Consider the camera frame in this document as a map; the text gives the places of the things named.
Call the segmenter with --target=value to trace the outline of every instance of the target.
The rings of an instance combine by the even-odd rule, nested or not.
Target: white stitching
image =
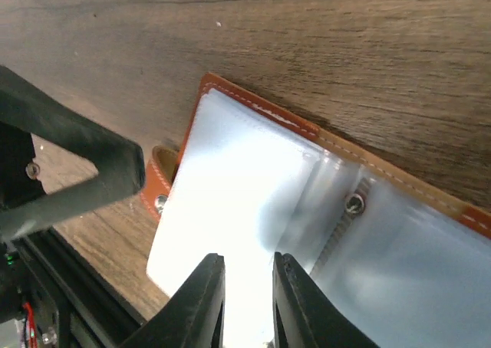
[[[251,104],[252,109],[255,109],[255,110],[256,110],[256,108],[254,107],[254,106],[255,106],[255,104],[254,104],[254,103],[253,103],[251,100],[246,99],[246,98],[244,98],[244,97],[241,97],[240,95],[235,94],[234,92],[232,92],[232,91],[230,91],[230,90],[227,90],[227,89],[226,89],[226,88],[224,88],[223,86],[220,86],[220,85],[218,85],[218,84],[216,84],[216,83],[214,83],[214,82],[208,82],[208,83],[206,83],[206,84],[204,85],[204,87],[203,87],[202,93],[203,93],[203,92],[204,92],[204,90],[205,90],[205,89],[206,89],[208,86],[210,86],[210,85],[211,85],[211,86],[215,86],[215,87],[219,87],[221,90],[224,90],[224,91],[226,91],[227,93],[229,93],[229,94],[233,95],[234,97],[239,98],[241,101],[245,101],[245,102],[247,102],[247,103]],[[301,131],[303,131],[303,132],[308,133],[308,134],[309,134],[309,135],[311,135],[311,136],[315,136],[315,133],[310,132],[310,131],[307,131],[307,130],[306,130],[306,129],[304,129],[304,128],[301,128],[300,130],[301,130]],[[383,174],[385,174],[386,176],[389,176],[389,177],[391,177],[391,178],[395,179],[395,180],[396,180],[396,181],[398,181],[399,183],[402,183],[402,184],[404,184],[406,187],[408,187],[408,188],[410,188],[410,189],[413,189],[413,190],[414,190],[414,191],[416,191],[417,193],[420,193],[421,195],[426,196],[426,197],[427,197],[427,198],[429,198],[430,200],[432,200],[432,201],[434,201],[434,202],[438,202],[439,204],[441,204],[441,205],[445,206],[446,208],[449,208],[449,209],[451,209],[451,210],[453,210],[453,211],[455,211],[455,212],[457,212],[457,211],[458,211],[458,209],[457,209],[457,208],[455,208],[454,206],[451,206],[451,205],[447,204],[446,202],[444,202],[444,201],[442,201],[442,200],[437,199],[436,197],[434,197],[434,196],[430,195],[429,193],[425,193],[425,192],[421,191],[420,189],[417,189],[416,187],[414,187],[414,186],[413,186],[413,185],[411,185],[410,183],[407,183],[407,182],[405,182],[404,180],[402,180],[402,179],[400,179],[400,178],[397,178],[397,177],[396,177],[396,176],[394,176],[392,173],[389,173],[389,172],[387,172],[387,171],[383,170],[382,168],[379,168],[378,166],[374,165],[373,163],[368,162],[368,161],[367,161],[365,158],[363,158],[363,157],[359,156],[359,155],[358,155],[358,154],[356,154],[356,153],[353,153],[352,151],[350,151],[350,150],[346,149],[345,147],[343,147],[343,146],[339,146],[337,143],[335,143],[335,142],[333,142],[333,141],[330,141],[330,140],[327,140],[327,139],[325,139],[324,137],[321,137],[321,136],[319,137],[319,139],[321,139],[321,140],[325,141],[326,143],[331,144],[332,146],[334,146],[334,147],[336,147],[336,148],[338,148],[338,149],[340,149],[340,150],[345,151],[346,153],[348,153],[348,154],[350,154],[350,155],[352,155],[352,156],[357,157],[357,158],[358,158],[360,161],[362,161],[363,163],[366,163],[367,165],[371,166],[372,168],[375,168],[376,170],[378,170],[379,172],[382,172],[382,173],[383,173]],[[481,228],[484,228],[484,229],[486,229],[486,230],[488,230],[488,231],[489,231],[489,228],[488,228],[486,225],[484,225],[483,223],[481,223],[481,222],[477,221],[475,218],[472,218],[472,217],[470,217],[470,216],[468,216],[468,215],[464,215],[464,214],[462,214],[462,216],[463,216],[464,218],[466,218],[467,220],[471,221],[471,222],[475,222],[475,223],[477,223],[477,224],[478,224],[478,225],[479,225]]]
[[[166,188],[167,191],[170,191],[170,186],[169,183],[162,177],[162,174],[160,174],[160,170],[158,169],[155,160],[150,159],[150,164],[152,164],[153,170],[157,174],[157,177],[159,177],[160,181],[162,182],[163,186]]]
[[[261,110],[262,112],[270,115],[271,117],[274,117],[276,118],[277,120],[279,120],[280,122],[283,122],[285,124],[290,124],[294,127],[297,127],[299,128],[300,130],[303,130],[305,132],[307,132],[307,130],[305,128],[300,128],[300,126],[297,124],[297,123],[293,123],[291,120],[286,120],[285,118],[283,118],[282,116],[280,116],[279,114],[276,114],[276,113],[273,113],[271,110],[267,110],[267,109],[264,109],[262,107],[260,107],[258,104],[256,103],[252,103],[252,108],[254,108],[255,110]]]

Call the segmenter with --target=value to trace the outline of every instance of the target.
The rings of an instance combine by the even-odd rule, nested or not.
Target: leather loop
[[[177,163],[177,152],[165,146],[155,146],[147,164],[147,182],[140,197],[148,211],[158,221],[160,214],[156,209],[159,196],[169,196],[173,174]]]

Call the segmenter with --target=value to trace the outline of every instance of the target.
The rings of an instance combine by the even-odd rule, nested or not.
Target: metal frame
[[[38,328],[54,329],[57,347],[118,347],[145,322],[54,229],[13,245]]]

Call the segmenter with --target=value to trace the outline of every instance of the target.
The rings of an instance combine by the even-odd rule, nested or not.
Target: metal rivet
[[[48,332],[42,335],[43,344],[56,344],[58,342],[58,336],[56,335],[56,331],[54,331],[53,327],[48,328]]]
[[[166,201],[167,201],[167,196],[165,195],[158,195],[157,198],[155,199],[154,205],[159,215],[162,215],[163,206],[165,205]]]
[[[365,210],[365,201],[363,197],[353,193],[344,204],[344,209],[350,215],[360,215]]]
[[[30,179],[36,179],[39,176],[39,173],[41,173],[41,167],[38,164],[31,162],[25,167],[25,173]]]

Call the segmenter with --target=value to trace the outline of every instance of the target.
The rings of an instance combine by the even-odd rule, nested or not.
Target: black plastic bracket
[[[376,347],[344,317],[290,254],[275,253],[276,348]]]
[[[85,182],[0,212],[1,241],[48,228],[143,187],[143,153],[136,143],[63,107],[4,66],[0,66],[0,122],[88,159],[98,171]]]
[[[221,348],[224,306],[223,256],[208,254],[167,305],[121,348]]]

